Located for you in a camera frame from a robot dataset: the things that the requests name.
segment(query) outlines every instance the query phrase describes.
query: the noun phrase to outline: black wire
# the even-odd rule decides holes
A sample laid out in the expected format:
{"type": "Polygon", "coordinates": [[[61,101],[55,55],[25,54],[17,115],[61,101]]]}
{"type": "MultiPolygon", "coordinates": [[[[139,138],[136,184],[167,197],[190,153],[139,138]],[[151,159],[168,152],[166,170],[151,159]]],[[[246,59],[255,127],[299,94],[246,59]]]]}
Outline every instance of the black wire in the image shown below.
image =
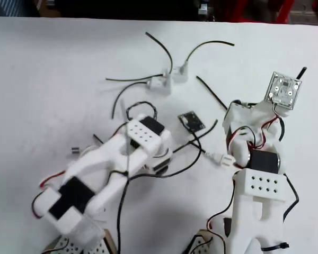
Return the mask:
{"type": "MultiPolygon", "coordinates": [[[[216,127],[217,123],[218,123],[218,119],[216,119],[216,120],[214,121],[214,124],[211,126],[211,128],[210,128],[208,131],[206,131],[204,134],[198,136],[198,139],[201,139],[201,138],[204,137],[205,135],[209,134],[209,133],[216,127]]],[[[193,140],[187,142],[186,144],[183,144],[183,145],[179,146],[178,148],[176,148],[176,149],[173,151],[173,153],[176,153],[176,152],[180,151],[181,149],[183,149],[184,147],[188,146],[189,144],[192,144],[194,141],[196,141],[196,139],[193,139],[193,140]]]]}
{"type": "Polygon", "coordinates": [[[301,79],[306,70],[307,70],[307,67],[303,67],[302,70],[299,72],[296,79],[301,79]]]}
{"type": "Polygon", "coordinates": [[[129,87],[133,86],[133,85],[137,85],[137,84],[147,84],[146,82],[135,82],[135,83],[132,83],[126,87],[123,88],[123,90],[121,90],[121,92],[118,94],[116,100],[114,101],[113,103],[113,108],[112,108],[112,119],[114,119],[114,112],[116,111],[116,106],[117,106],[117,101],[119,99],[119,97],[121,96],[121,94],[129,87]]]}
{"type": "Polygon", "coordinates": [[[156,74],[156,75],[151,75],[148,77],[144,77],[144,78],[135,78],[135,79],[115,79],[115,78],[106,78],[106,80],[108,81],[119,81],[119,82],[127,82],[127,81],[140,81],[143,79],[149,79],[149,78],[153,78],[153,77],[162,77],[162,74],[156,74]]]}
{"type": "Polygon", "coordinates": [[[51,253],[51,252],[57,251],[57,250],[64,250],[64,249],[68,246],[68,244],[69,244],[69,238],[67,238],[67,243],[66,243],[64,246],[62,246],[62,247],[60,247],[60,248],[58,248],[58,249],[45,250],[45,251],[43,251],[41,254],[47,254],[47,253],[51,253]]]}
{"type": "Polygon", "coordinates": [[[272,247],[261,248],[261,251],[273,251],[273,250],[287,249],[287,248],[290,248],[290,245],[288,245],[288,243],[286,242],[282,242],[272,247]]]}
{"type": "Polygon", "coordinates": [[[102,140],[99,139],[97,135],[93,134],[93,137],[94,137],[95,139],[97,139],[100,143],[104,144],[104,142],[102,142],[102,140]]]}
{"type": "Polygon", "coordinates": [[[227,42],[227,41],[206,41],[206,42],[203,42],[201,44],[199,44],[198,46],[196,46],[192,51],[191,53],[187,56],[187,59],[186,61],[188,61],[191,57],[191,55],[196,51],[196,49],[198,49],[200,46],[202,45],[205,45],[205,44],[209,44],[209,43],[222,43],[222,44],[226,44],[226,45],[229,45],[229,46],[234,46],[233,43],[230,43],[230,42],[227,42]]]}
{"type": "Polygon", "coordinates": [[[203,148],[199,147],[197,144],[190,143],[190,145],[196,147],[197,149],[200,149],[203,153],[206,153],[206,151],[203,148]]]}
{"type": "Polygon", "coordinates": [[[37,219],[41,219],[42,216],[40,216],[40,215],[37,214],[36,210],[34,209],[34,204],[35,204],[37,198],[38,198],[42,193],[43,193],[43,191],[40,192],[40,193],[38,193],[37,196],[34,197],[32,203],[31,203],[32,213],[33,213],[34,217],[37,218],[37,219]]]}
{"type": "Polygon", "coordinates": [[[130,178],[127,179],[127,182],[125,184],[125,187],[123,188],[123,191],[122,191],[122,195],[121,195],[121,199],[120,199],[120,203],[119,203],[119,208],[118,208],[118,215],[117,215],[117,235],[118,235],[118,254],[121,253],[121,237],[120,237],[120,218],[121,218],[121,211],[122,211],[122,206],[123,206],[123,203],[125,201],[125,196],[126,196],[126,192],[127,192],[127,188],[130,184],[130,182],[132,180],[135,180],[137,178],[141,178],[141,177],[154,177],[154,178],[169,178],[169,177],[173,177],[173,176],[176,176],[180,173],[183,173],[185,172],[186,170],[188,170],[189,168],[191,168],[200,158],[200,155],[201,155],[201,143],[198,139],[198,137],[196,136],[196,134],[194,132],[192,132],[192,135],[194,136],[194,138],[197,140],[198,144],[199,144],[199,152],[198,152],[198,155],[197,157],[195,158],[195,160],[190,164],[188,165],[187,167],[175,172],[175,173],[172,173],[172,174],[169,174],[169,175],[164,175],[164,176],[159,176],[159,175],[152,175],[152,174],[139,174],[139,175],[136,175],[136,176],[132,176],[130,178]]]}
{"type": "Polygon", "coordinates": [[[149,34],[148,32],[145,33],[148,37],[150,37],[152,40],[154,40],[156,43],[159,44],[160,47],[162,47],[165,52],[167,53],[167,55],[169,56],[170,58],[170,62],[171,62],[171,68],[170,68],[170,74],[172,72],[172,69],[173,69],[173,60],[172,60],[172,57],[171,57],[171,54],[169,53],[169,51],[167,50],[167,48],[164,46],[164,44],[162,44],[161,42],[159,42],[159,40],[157,40],[156,38],[154,38],[153,35],[149,34]]]}
{"type": "Polygon", "coordinates": [[[290,207],[288,209],[286,209],[284,215],[283,215],[283,218],[282,218],[282,221],[284,222],[285,219],[286,219],[286,216],[289,214],[289,212],[291,212],[291,210],[299,203],[299,196],[298,196],[298,193],[295,189],[295,187],[292,185],[290,179],[288,178],[288,176],[286,174],[284,174],[284,176],[286,176],[286,180],[289,184],[289,186],[291,187],[293,193],[295,194],[295,197],[296,197],[296,200],[290,205],[290,207]]]}
{"type": "Polygon", "coordinates": [[[249,126],[247,126],[247,125],[242,126],[242,127],[240,127],[239,129],[245,129],[245,128],[249,129],[249,130],[252,132],[252,135],[253,135],[253,145],[254,145],[254,147],[255,147],[256,138],[255,138],[255,134],[254,134],[253,130],[252,130],[249,126]]]}
{"type": "Polygon", "coordinates": [[[119,131],[123,126],[125,126],[125,124],[127,124],[127,122],[122,123],[122,124],[116,129],[116,131],[113,133],[113,135],[110,137],[110,139],[111,139],[115,134],[117,134],[118,131],[119,131]]]}
{"type": "Polygon", "coordinates": [[[136,107],[136,106],[141,105],[141,104],[147,104],[147,105],[149,105],[149,106],[151,106],[151,107],[152,107],[153,112],[154,112],[154,113],[153,113],[153,118],[156,120],[156,119],[157,119],[157,116],[158,116],[157,108],[156,108],[155,106],[153,106],[153,104],[152,104],[152,103],[147,102],[147,101],[136,102],[136,103],[135,103],[135,104],[133,104],[132,106],[129,106],[129,107],[126,109],[126,116],[127,116],[127,119],[128,119],[128,120],[132,120],[132,117],[129,117],[129,111],[131,110],[131,108],[136,107]]]}
{"type": "Polygon", "coordinates": [[[209,222],[210,222],[211,220],[213,220],[216,216],[225,213],[225,212],[230,208],[230,206],[232,205],[232,203],[233,203],[233,198],[234,198],[234,192],[235,192],[235,180],[232,179],[232,182],[233,182],[233,191],[232,191],[231,200],[230,200],[228,206],[227,206],[224,210],[222,210],[221,212],[212,215],[212,216],[207,220],[207,223],[206,223],[206,228],[207,228],[207,230],[208,230],[210,233],[212,233],[212,234],[218,236],[218,237],[221,239],[221,241],[223,242],[224,254],[226,254],[226,242],[225,242],[224,238],[223,238],[220,234],[217,234],[217,233],[215,233],[215,232],[209,230],[209,229],[208,229],[208,224],[209,224],[209,222]]]}
{"type": "Polygon", "coordinates": [[[213,240],[213,237],[211,237],[211,239],[208,240],[207,242],[203,242],[203,243],[201,243],[201,244],[195,246],[195,247],[190,251],[190,254],[194,254],[194,251],[195,251],[196,249],[198,249],[199,247],[201,247],[201,246],[203,246],[203,245],[209,244],[210,242],[212,242],[212,240],[213,240]]]}
{"type": "Polygon", "coordinates": [[[123,176],[128,177],[128,171],[122,172],[122,171],[118,171],[118,170],[111,170],[110,173],[108,174],[108,178],[107,178],[107,182],[106,184],[108,184],[110,182],[111,176],[113,173],[118,173],[121,174],[123,176]]]}
{"type": "Polygon", "coordinates": [[[217,100],[218,103],[224,108],[224,110],[227,111],[227,106],[222,102],[222,100],[212,91],[212,89],[203,81],[199,76],[196,77],[197,80],[199,80],[205,87],[206,89],[213,95],[213,97],[217,100]]]}
{"type": "Polygon", "coordinates": [[[233,198],[234,198],[234,192],[235,192],[235,180],[233,179],[232,182],[233,182],[233,191],[232,191],[231,199],[230,199],[230,201],[229,201],[228,206],[227,206],[225,209],[223,209],[221,212],[212,215],[212,216],[207,220],[207,224],[208,224],[211,220],[213,220],[215,217],[217,217],[218,215],[221,215],[221,214],[225,213],[225,212],[231,207],[232,202],[233,202],[233,198]]]}
{"type": "Polygon", "coordinates": [[[284,134],[285,134],[285,123],[281,117],[279,118],[279,123],[280,123],[280,127],[281,127],[281,134],[279,137],[279,141],[281,141],[284,137],[284,134]]]}

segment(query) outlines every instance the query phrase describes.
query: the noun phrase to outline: white table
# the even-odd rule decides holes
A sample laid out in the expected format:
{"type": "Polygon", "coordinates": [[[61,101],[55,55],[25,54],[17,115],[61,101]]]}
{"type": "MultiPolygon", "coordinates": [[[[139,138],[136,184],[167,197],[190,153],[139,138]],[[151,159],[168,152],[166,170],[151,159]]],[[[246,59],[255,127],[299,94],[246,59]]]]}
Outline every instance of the white table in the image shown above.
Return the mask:
{"type": "MultiPolygon", "coordinates": [[[[296,107],[285,119],[285,159],[301,199],[285,221],[285,240],[289,253],[318,253],[318,27],[43,18],[0,18],[0,253],[39,253],[58,235],[33,218],[30,204],[38,183],[72,160],[70,147],[92,144],[93,133],[106,140],[122,122],[119,106],[114,121],[110,112],[126,84],[104,79],[136,78],[168,67],[167,55],[145,31],[167,46],[175,65],[201,42],[236,44],[196,51],[188,83],[174,85],[167,98],[142,87],[123,95],[126,105],[152,102],[177,144],[187,138],[177,115],[194,110],[207,128],[218,118],[219,125],[201,140],[210,152],[225,152],[224,111],[195,75],[226,104],[258,102],[273,71],[296,76],[308,66],[296,107]]],[[[151,114],[146,106],[132,114],[141,111],[151,114]]],[[[177,153],[170,172],[196,155],[193,147],[177,153]]],[[[123,253],[180,253],[205,228],[206,218],[227,205],[234,171],[201,158],[174,178],[133,182],[121,218],[123,253]]],[[[119,198],[107,211],[115,241],[119,198]]],[[[288,204],[293,198],[290,191],[288,204]]]]}

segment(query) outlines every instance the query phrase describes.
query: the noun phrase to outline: circuit board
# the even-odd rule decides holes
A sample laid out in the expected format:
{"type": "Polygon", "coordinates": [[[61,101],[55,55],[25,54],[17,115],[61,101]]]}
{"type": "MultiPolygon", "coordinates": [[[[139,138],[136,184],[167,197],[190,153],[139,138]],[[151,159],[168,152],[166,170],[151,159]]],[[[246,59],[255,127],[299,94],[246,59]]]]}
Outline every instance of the circuit board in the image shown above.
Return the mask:
{"type": "Polygon", "coordinates": [[[293,110],[302,81],[274,72],[265,101],[293,110]]]}
{"type": "Polygon", "coordinates": [[[190,133],[197,132],[205,128],[205,125],[198,118],[194,111],[178,115],[180,122],[188,128],[190,133]]]}

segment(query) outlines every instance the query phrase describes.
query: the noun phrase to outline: led module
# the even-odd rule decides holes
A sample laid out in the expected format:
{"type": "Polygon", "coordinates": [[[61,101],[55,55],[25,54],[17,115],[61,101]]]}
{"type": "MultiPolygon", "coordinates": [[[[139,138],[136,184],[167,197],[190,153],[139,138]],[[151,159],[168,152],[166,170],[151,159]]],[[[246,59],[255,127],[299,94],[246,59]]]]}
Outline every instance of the led module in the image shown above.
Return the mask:
{"type": "Polygon", "coordinates": [[[293,110],[302,81],[274,72],[264,101],[293,110]]]}

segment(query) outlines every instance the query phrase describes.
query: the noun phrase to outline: wire connector plug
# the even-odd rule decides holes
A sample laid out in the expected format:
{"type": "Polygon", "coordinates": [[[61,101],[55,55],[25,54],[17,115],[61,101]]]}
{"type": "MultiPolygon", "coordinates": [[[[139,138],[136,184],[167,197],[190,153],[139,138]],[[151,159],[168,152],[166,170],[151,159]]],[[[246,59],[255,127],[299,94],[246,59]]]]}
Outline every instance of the wire connector plug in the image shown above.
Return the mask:
{"type": "Polygon", "coordinates": [[[147,82],[147,88],[154,92],[158,92],[164,95],[171,94],[172,77],[171,74],[165,74],[162,77],[152,77],[147,82]]]}
{"type": "Polygon", "coordinates": [[[228,154],[206,152],[205,156],[218,166],[229,167],[235,163],[234,157],[228,154]]]}
{"type": "Polygon", "coordinates": [[[186,61],[183,66],[174,67],[172,78],[175,83],[186,83],[189,79],[189,62],[186,61]]]}

